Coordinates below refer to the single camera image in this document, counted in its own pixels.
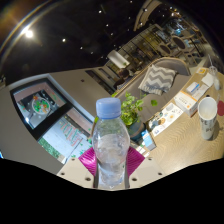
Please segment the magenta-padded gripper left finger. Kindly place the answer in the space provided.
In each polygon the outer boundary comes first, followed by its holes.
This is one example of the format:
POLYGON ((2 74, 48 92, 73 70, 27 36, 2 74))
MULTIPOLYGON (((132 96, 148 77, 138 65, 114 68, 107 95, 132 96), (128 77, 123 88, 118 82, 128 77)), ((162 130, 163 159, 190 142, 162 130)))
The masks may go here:
POLYGON ((92 188, 97 172, 97 159, 92 148, 79 158, 71 158, 57 173, 67 181, 84 188, 92 188))

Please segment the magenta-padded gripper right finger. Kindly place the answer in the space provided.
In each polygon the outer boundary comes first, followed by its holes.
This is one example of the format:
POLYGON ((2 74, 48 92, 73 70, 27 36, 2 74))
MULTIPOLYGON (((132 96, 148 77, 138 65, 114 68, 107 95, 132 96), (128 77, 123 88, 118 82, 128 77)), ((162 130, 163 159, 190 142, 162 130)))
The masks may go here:
POLYGON ((145 158, 132 147, 127 154, 126 170, 130 189, 146 186, 165 176, 165 172, 153 158, 145 158))

